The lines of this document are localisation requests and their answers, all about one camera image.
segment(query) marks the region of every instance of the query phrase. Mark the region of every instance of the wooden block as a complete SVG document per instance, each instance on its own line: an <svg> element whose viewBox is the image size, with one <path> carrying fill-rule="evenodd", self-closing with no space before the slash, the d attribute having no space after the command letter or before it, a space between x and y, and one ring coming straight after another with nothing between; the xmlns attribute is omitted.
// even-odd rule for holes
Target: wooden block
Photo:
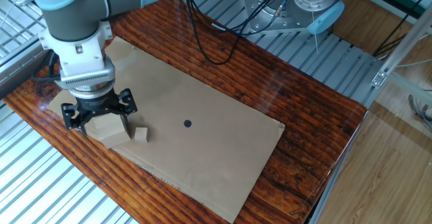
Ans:
<svg viewBox="0 0 432 224"><path fill-rule="evenodd" d="M137 127L135 129L134 140L141 143L149 143L149 139L147 137L147 128Z"/></svg>
<svg viewBox="0 0 432 224"><path fill-rule="evenodd" d="M126 122L122 116L110 113L94 119L94 122L99 141L107 148L130 140Z"/></svg>

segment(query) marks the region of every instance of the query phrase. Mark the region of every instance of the cardboard sheet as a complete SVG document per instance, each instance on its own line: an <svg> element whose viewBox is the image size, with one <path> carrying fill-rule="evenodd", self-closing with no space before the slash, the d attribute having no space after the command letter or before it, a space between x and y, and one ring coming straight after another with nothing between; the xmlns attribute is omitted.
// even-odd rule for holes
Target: cardboard sheet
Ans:
<svg viewBox="0 0 432 224"><path fill-rule="evenodd" d="M120 38L106 53L115 91L130 88L138 107L128 127L149 138L113 150L234 222L285 126ZM62 91L49 108L61 115L61 103L75 100ZM96 136L92 121L86 129Z"/></svg>

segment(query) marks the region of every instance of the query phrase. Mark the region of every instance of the metal grating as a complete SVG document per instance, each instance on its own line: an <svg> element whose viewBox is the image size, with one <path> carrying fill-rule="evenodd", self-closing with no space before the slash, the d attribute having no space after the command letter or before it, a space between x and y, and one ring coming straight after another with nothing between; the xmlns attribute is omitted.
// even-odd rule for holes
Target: metal grating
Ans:
<svg viewBox="0 0 432 224"><path fill-rule="evenodd" d="M2 223L137 223L0 101Z"/></svg>
<svg viewBox="0 0 432 224"><path fill-rule="evenodd" d="M0 0L0 22L5 19L13 2L14 0ZM42 11L35 4L13 6L0 29L0 59L23 46L46 27Z"/></svg>
<svg viewBox="0 0 432 224"><path fill-rule="evenodd" d="M228 28L248 17L243 0L195 1L203 13ZM319 34L317 42L306 31L256 34L247 39L366 107L379 93L370 82L382 62L334 34Z"/></svg>

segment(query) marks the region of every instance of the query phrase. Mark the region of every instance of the wooden table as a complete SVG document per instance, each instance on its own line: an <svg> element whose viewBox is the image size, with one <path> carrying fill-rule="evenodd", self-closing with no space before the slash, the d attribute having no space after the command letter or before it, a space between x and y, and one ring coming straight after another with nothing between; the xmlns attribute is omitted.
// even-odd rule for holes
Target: wooden table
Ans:
<svg viewBox="0 0 432 224"><path fill-rule="evenodd" d="M286 125L236 222L303 223L366 109L246 39L228 64L211 65L179 0L160 0L111 24L116 36ZM211 58L228 56L233 35L204 26L198 32ZM67 131L47 109L58 92L29 80L4 101L138 222L225 222L100 142Z"/></svg>

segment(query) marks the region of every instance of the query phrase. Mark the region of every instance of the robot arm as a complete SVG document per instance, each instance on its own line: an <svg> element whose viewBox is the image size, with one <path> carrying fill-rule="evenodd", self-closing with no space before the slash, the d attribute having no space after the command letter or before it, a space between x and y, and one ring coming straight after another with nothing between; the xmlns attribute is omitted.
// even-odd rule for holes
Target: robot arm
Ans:
<svg viewBox="0 0 432 224"><path fill-rule="evenodd" d="M130 90L114 93L115 68L102 53L113 38L109 22L102 22L158 0L36 0L47 29L39 34L45 50L59 55L60 87L69 90L77 105L63 104L67 129L82 130L94 116L128 115L137 110Z"/></svg>

